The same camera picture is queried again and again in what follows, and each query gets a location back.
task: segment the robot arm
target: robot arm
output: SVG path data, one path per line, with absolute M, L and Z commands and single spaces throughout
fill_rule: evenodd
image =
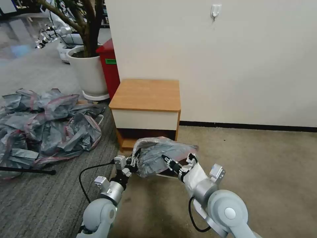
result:
M 132 173 L 137 172 L 137 159 L 140 151 L 134 157 L 117 156 L 114 164 L 117 174 L 114 178 L 98 176 L 95 184 L 100 188 L 99 199 L 92 201 L 83 215 L 82 231 L 77 238 L 104 238 L 115 220 L 117 206 Z M 189 154 L 182 166 L 177 161 L 162 156 L 168 168 L 174 171 L 190 195 L 189 212 L 194 227 L 200 232 L 213 229 L 222 238 L 232 233 L 236 238 L 261 238 L 253 232 L 248 222 L 248 211 L 242 199 L 228 190 L 218 190 L 218 185 L 225 175 L 222 166 L 214 164 L 209 177 L 199 165 L 194 154 Z M 191 216 L 191 202 L 208 227 L 199 229 Z
M 84 211 L 81 231 L 77 238 L 105 238 L 108 236 L 111 224 L 117 213 L 117 206 L 132 172 L 137 167 L 131 164 L 135 157 L 117 156 L 114 164 L 117 174 L 110 181 L 98 176 L 94 182 L 100 188 L 100 198 L 92 201 Z
M 218 190 L 225 175 L 222 166 L 214 164 L 208 177 L 193 154 L 188 155 L 188 165 L 185 166 L 167 156 L 162 157 L 169 169 L 185 184 L 191 196 L 190 202 L 194 201 L 195 210 L 216 233 L 223 238 L 228 233 L 236 238 L 260 238 L 247 224 L 248 211 L 242 199 L 231 191 Z M 194 224 L 192 217 L 191 220 L 198 231 L 205 232 L 209 229 L 201 230 Z

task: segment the wooden nightstand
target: wooden nightstand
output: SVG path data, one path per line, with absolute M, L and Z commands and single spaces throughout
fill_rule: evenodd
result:
M 132 150 L 143 137 L 177 140 L 181 101 L 178 80 L 126 79 L 109 107 L 117 128 L 120 151 Z

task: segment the white flower pot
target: white flower pot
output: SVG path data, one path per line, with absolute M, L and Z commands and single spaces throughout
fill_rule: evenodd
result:
M 88 100 L 100 101 L 109 98 L 105 76 L 103 74 L 100 57 L 76 58 L 72 55 L 83 51 L 84 47 L 71 49 L 67 53 L 70 65 L 77 77 L 83 95 Z

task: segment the beige carpet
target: beige carpet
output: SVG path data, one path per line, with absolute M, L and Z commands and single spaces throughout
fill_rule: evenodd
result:
M 179 141 L 200 146 L 206 173 L 224 166 L 221 189 L 244 200 L 249 225 L 262 237 L 317 236 L 317 134 L 182 126 Z M 188 200 L 177 179 L 133 176 L 109 237 L 218 237 L 194 229 Z

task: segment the red trash bin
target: red trash bin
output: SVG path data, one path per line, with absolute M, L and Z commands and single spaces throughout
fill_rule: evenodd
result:
M 105 75 L 108 93 L 111 100 L 120 84 L 112 38 L 104 43 L 103 46 L 99 47 L 96 52 L 100 55 L 102 69 Z

